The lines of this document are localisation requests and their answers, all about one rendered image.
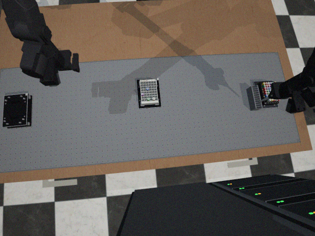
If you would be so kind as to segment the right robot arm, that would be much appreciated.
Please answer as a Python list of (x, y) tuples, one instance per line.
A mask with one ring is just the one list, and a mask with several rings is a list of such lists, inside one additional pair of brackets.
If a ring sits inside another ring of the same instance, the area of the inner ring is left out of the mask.
[(39, 78), (43, 85), (56, 87), (60, 82), (58, 68), (64, 68), (65, 58), (51, 41), (36, 0), (1, 0), (11, 34), (23, 41), (20, 68), (28, 76)]

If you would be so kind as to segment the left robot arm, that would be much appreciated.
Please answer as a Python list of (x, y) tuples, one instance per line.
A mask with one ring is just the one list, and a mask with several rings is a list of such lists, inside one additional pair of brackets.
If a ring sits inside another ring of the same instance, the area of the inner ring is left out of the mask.
[(287, 112), (295, 114), (306, 111), (304, 101), (309, 107), (315, 106), (315, 48), (303, 71), (292, 77), (289, 83), (296, 91), (291, 90), (288, 85), (279, 89), (280, 98), (291, 97), (287, 102)]

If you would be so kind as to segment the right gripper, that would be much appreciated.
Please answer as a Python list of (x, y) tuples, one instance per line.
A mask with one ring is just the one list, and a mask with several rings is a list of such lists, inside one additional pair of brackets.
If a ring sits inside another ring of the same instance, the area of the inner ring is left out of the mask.
[[(48, 59), (52, 58), (55, 56), (56, 52), (57, 52), (57, 47), (55, 50), (55, 53), (50, 56)], [(67, 71), (67, 70), (73, 70), (76, 72), (80, 72), (80, 68), (79, 68), (79, 54), (78, 53), (74, 53), (73, 54), (73, 58), (72, 58), (72, 63), (70, 62), (71, 60), (71, 51), (70, 50), (58, 50), (61, 55), (65, 58), (65, 66), (64, 68), (58, 68), (58, 71)]]

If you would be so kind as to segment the white grid rack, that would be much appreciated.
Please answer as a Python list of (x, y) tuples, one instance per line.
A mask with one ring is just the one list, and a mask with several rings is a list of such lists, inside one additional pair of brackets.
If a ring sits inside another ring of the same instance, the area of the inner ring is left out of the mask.
[[(149, 88), (149, 91), (146, 91), (146, 88)], [(140, 91), (141, 93), (144, 93), (144, 96), (141, 96), (142, 105), (158, 104), (156, 79), (140, 80)], [(155, 98), (155, 101), (153, 101), (153, 97)], [(150, 98), (150, 101), (147, 101), (147, 98)]]

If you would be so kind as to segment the black rack of coloured-cap vials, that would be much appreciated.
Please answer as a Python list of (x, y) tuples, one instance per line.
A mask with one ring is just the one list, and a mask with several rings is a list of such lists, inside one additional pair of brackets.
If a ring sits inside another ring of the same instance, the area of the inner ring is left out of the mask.
[[(258, 87), (259, 87), (259, 92), (260, 92), (260, 97), (261, 97), (261, 100), (262, 99), (264, 99), (264, 95), (263, 95), (263, 90), (262, 90), (262, 83), (264, 83), (264, 82), (259, 82), (257, 85), (258, 85)], [(279, 101), (275, 101), (275, 102), (267, 102), (267, 100), (265, 100), (265, 101), (262, 101), (262, 105), (276, 105), (276, 104), (278, 104), (279, 103)]]

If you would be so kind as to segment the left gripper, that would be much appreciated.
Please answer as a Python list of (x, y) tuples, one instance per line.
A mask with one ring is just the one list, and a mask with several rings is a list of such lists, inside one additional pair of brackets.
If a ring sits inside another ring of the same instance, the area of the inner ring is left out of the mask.
[[(278, 100), (278, 99), (288, 99), (289, 97), (280, 98), (279, 89), (281, 89), (281, 88), (283, 88), (283, 87), (285, 87), (285, 86), (288, 85), (291, 90), (296, 91), (296, 90), (294, 90), (294, 89), (290, 86), (289, 81), (290, 81), (290, 79), (287, 80), (287, 81), (285, 81), (284, 83), (283, 83), (283, 82), (273, 82), (273, 83), (271, 84), (271, 88), (272, 88), (272, 89), (271, 89), (271, 91), (270, 91), (270, 93), (269, 93), (269, 95), (268, 95), (268, 98), (270, 98), (270, 99), (276, 99), (276, 100)], [(272, 95), (272, 96), (271, 96), (271, 95)]]

